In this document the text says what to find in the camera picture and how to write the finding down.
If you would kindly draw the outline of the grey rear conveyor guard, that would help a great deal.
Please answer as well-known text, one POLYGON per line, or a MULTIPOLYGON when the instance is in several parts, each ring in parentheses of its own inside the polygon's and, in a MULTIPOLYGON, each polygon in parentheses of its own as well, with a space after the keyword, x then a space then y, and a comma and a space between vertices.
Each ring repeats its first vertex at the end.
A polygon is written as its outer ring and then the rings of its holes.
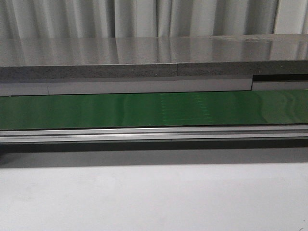
POLYGON ((303 90, 306 74, 4 80, 1 96, 303 90))

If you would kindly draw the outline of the aluminium front conveyor rail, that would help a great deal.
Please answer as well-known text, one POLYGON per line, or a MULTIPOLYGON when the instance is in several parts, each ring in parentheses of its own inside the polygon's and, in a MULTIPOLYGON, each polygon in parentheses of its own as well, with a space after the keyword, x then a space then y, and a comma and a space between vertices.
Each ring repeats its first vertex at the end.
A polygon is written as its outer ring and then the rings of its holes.
POLYGON ((307 137, 307 125, 102 128, 1 131, 0 142, 151 141, 307 137))

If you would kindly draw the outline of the white pleated curtain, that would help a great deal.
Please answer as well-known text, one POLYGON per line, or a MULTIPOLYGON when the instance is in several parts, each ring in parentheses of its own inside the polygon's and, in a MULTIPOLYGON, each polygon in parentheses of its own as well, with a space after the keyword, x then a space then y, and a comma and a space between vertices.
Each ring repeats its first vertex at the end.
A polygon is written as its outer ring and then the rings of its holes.
POLYGON ((305 0, 3 0, 0 36, 186 37, 306 34, 305 0))

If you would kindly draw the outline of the green conveyor belt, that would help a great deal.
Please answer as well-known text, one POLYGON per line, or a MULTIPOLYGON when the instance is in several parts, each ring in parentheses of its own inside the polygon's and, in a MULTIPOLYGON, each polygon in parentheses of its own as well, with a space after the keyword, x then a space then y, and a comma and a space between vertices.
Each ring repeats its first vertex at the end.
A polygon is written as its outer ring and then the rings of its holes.
POLYGON ((11 96, 1 130, 305 124, 307 90, 11 96))

